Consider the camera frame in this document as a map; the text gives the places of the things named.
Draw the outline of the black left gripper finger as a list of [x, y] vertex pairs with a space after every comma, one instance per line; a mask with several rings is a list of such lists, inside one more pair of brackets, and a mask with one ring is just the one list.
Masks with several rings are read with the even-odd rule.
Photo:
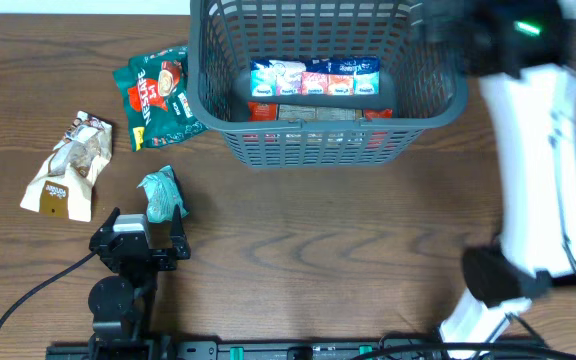
[[120, 215], [120, 209], [115, 207], [112, 212], [110, 213], [109, 217], [103, 223], [103, 230], [104, 231], [112, 231], [113, 226], [116, 222], [117, 217]]
[[187, 237], [182, 224], [182, 207], [180, 205], [174, 207], [169, 237], [174, 248], [187, 247]]

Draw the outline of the blue tissue pack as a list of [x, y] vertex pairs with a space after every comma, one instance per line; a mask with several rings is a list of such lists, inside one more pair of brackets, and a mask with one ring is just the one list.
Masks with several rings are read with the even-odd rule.
[[254, 97], [377, 95], [380, 69], [377, 57], [252, 60], [250, 92]]

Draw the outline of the orange tan noodle packet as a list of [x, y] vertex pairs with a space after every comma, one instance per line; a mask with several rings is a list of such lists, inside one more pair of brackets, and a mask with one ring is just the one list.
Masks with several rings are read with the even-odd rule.
[[[391, 118], [394, 110], [386, 109], [347, 109], [334, 107], [299, 106], [273, 103], [249, 102], [250, 122], [323, 122], [323, 121], [371, 121], [375, 118]], [[287, 133], [285, 142], [288, 144], [298, 144], [302, 140], [307, 143], [319, 144], [329, 143], [332, 146], [340, 145], [343, 141], [341, 132], [331, 133], [327, 139], [322, 133], [301, 134], [297, 132]]]

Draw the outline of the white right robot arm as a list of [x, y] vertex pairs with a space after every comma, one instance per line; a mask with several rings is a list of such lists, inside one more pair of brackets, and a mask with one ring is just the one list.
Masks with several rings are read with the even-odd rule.
[[466, 288], [439, 326], [448, 359], [497, 353], [549, 358], [501, 334], [557, 287], [576, 286], [576, 71], [572, 25], [557, 1], [426, 1], [418, 36], [448, 46], [479, 82], [492, 120], [502, 228], [466, 249]]

